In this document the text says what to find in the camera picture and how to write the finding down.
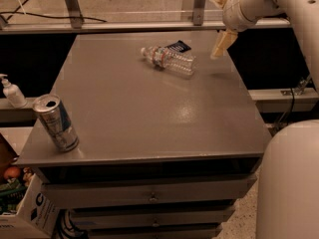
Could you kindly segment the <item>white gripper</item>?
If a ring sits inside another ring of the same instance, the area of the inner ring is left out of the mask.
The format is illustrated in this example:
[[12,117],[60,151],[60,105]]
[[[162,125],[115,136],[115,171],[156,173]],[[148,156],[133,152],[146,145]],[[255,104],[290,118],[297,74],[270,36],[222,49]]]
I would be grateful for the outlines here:
[[236,41],[237,32],[253,27],[259,19],[283,12],[273,0],[209,0],[222,9],[222,20],[227,28],[217,33],[210,58],[217,59]]

